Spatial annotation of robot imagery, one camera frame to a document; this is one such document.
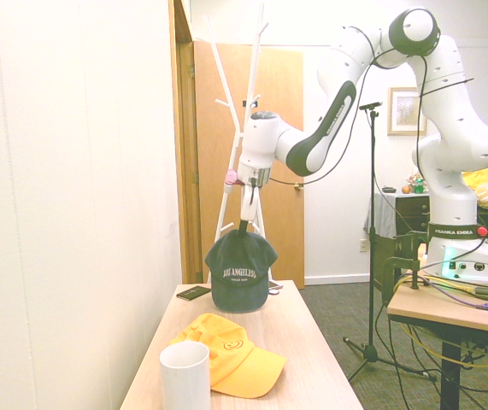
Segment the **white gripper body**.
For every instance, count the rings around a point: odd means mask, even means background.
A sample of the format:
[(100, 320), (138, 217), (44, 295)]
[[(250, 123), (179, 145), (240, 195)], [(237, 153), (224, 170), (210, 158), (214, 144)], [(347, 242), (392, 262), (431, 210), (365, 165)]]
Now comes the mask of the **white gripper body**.
[(260, 202), (260, 189), (251, 184), (245, 184), (242, 189), (240, 219), (247, 222), (257, 220)]

